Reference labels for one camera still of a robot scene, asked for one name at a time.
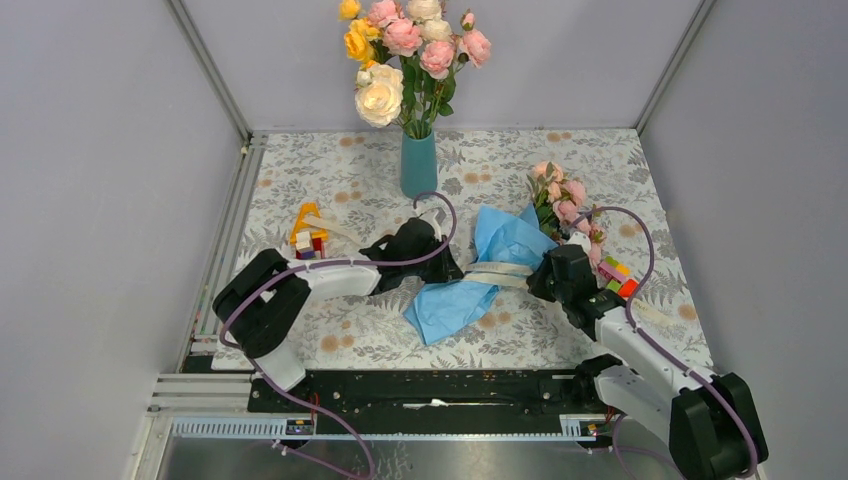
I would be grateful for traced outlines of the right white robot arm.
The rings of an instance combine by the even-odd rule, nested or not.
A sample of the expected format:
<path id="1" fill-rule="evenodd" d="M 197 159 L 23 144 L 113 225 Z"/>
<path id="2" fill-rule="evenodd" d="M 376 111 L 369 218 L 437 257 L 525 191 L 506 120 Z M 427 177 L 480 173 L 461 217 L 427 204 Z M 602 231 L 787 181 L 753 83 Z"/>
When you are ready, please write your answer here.
<path id="1" fill-rule="evenodd" d="M 607 405 L 639 422 L 666 444 L 686 479 L 742 478 L 768 459 L 748 384 L 735 373 L 691 366 L 651 337 L 630 301 L 597 285 L 581 247 L 546 252 L 527 284 L 609 351 L 577 368 L 573 396 L 583 410 Z"/>

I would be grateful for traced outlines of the cream ribbon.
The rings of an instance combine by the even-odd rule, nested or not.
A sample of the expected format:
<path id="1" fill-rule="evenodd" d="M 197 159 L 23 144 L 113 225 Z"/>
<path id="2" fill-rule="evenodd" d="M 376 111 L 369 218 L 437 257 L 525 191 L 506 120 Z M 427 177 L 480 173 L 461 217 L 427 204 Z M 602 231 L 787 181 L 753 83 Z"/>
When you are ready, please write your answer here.
<path id="1" fill-rule="evenodd" d="M 307 222 L 326 229 L 328 233 L 332 232 L 335 235 L 346 237 L 358 247 L 366 247 L 366 244 L 356 233 L 345 229 L 340 224 L 324 218 L 317 219 L 315 217 L 309 218 Z M 506 262 L 472 263 L 464 267 L 463 270 L 470 274 L 471 281 L 515 288 L 525 285 L 525 281 L 532 273 L 531 269 L 527 266 Z M 663 326 L 672 324 L 670 317 L 642 300 L 634 299 L 633 308 L 640 312 L 641 318 L 648 319 L 652 324 Z"/>

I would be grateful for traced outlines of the pink flowers bunch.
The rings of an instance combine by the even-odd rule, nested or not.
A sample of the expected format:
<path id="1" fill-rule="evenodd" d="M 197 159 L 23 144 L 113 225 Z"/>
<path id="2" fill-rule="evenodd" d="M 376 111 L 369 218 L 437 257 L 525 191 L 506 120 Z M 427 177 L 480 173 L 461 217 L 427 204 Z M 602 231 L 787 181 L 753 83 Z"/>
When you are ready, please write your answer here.
<path id="1" fill-rule="evenodd" d="M 596 267 L 602 260 L 606 232 L 588 214 L 592 205 L 582 181 L 549 161 L 537 164 L 528 179 L 540 230 L 558 244 L 564 244 L 571 231 L 587 234 L 592 241 L 589 262 Z"/>

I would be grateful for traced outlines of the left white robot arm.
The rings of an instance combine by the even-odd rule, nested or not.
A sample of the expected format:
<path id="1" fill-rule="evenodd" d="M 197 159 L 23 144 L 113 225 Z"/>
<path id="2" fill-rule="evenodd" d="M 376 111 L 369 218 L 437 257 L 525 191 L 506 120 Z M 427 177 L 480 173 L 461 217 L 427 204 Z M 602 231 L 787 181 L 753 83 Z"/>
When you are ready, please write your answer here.
<path id="1" fill-rule="evenodd" d="M 350 258 L 289 260 L 275 249 L 257 254 L 215 297 L 213 311 L 224 342 L 241 349 L 272 385 L 272 398 L 288 411 L 309 401 L 306 369 L 285 339 L 304 306 L 337 297 L 368 297 L 416 277 L 426 284 L 463 278 L 433 223 L 410 218 Z"/>

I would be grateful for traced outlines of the blue wrapping paper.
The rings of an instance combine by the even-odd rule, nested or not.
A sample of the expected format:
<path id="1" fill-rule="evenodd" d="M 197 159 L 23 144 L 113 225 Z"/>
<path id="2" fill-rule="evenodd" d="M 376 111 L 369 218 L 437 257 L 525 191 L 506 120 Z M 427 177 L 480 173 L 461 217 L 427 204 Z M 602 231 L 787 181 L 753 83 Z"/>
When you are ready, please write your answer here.
<path id="1" fill-rule="evenodd" d="M 477 261 L 487 266 L 458 281 L 427 284 L 404 312 L 422 342 L 435 344 L 484 316 L 503 287 L 524 288 L 555 242 L 540 230 L 529 205 L 517 216 L 488 206 L 480 209 L 474 244 Z M 496 264 L 493 269 L 488 266 Z"/>

